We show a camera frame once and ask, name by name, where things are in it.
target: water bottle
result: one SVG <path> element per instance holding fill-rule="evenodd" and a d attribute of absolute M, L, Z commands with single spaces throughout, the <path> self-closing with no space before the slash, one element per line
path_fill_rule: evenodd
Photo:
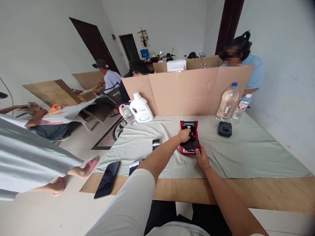
<path fill-rule="evenodd" d="M 237 89 L 237 83 L 232 83 L 223 94 L 219 110 L 217 112 L 217 119 L 221 121 L 227 121 L 232 113 L 233 107 L 236 101 L 239 99 L 239 90 Z"/>
<path fill-rule="evenodd" d="M 251 96 L 252 96 L 251 94 L 246 94 L 246 96 L 240 100 L 240 103 L 233 114 L 234 119 L 238 120 L 239 118 L 241 118 L 241 115 L 243 114 L 243 112 L 246 110 L 250 103 Z"/>

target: black hat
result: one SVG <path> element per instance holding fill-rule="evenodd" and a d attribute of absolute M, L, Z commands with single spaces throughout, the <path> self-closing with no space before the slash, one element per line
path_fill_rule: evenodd
<path fill-rule="evenodd" d="M 97 59 L 96 63 L 92 65 L 94 68 L 103 68 L 103 69 L 108 69 L 108 65 L 106 61 L 102 59 Z"/>

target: motorcycle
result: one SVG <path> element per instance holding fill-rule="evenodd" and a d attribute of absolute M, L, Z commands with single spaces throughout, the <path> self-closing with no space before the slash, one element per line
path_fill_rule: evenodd
<path fill-rule="evenodd" d="M 166 56 L 164 55 L 164 53 L 162 53 L 162 50 L 160 50 L 160 54 L 163 55 L 163 57 L 161 57 L 161 59 L 163 58 L 166 58 L 166 61 L 173 61 L 174 59 L 172 58 L 172 56 L 176 56 L 176 55 L 173 55 L 173 52 L 174 52 L 174 47 L 172 47 L 172 53 L 167 53 Z"/>

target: dark brown door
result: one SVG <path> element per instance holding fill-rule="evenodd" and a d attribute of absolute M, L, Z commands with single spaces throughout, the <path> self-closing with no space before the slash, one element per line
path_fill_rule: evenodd
<path fill-rule="evenodd" d="M 109 66 L 109 69 L 120 74 L 97 26 L 80 20 L 73 19 L 71 17 L 69 18 L 72 21 L 73 25 L 75 26 L 76 30 L 78 31 L 79 35 L 81 36 L 86 47 L 92 54 L 92 57 L 95 60 L 97 59 L 105 60 Z"/>
<path fill-rule="evenodd" d="M 124 47 L 125 53 L 128 57 L 128 61 L 139 59 L 138 50 L 135 44 L 132 34 L 126 34 L 119 36 L 121 44 Z"/>
<path fill-rule="evenodd" d="M 224 51 L 224 47 L 234 39 L 243 4 L 244 0 L 225 0 L 217 41 L 216 55 L 218 55 L 219 52 Z"/>

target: blue container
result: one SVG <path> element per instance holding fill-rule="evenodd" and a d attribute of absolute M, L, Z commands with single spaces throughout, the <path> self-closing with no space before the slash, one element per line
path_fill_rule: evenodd
<path fill-rule="evenodd" d="M 145 59 L 149 60 L 150 55 L 149 55 L 149 50 L 148 49 L 142 49 L 142 50 L 140 50 L 140 52 L 141 52 L 142 58 L 145 58 Z"/>

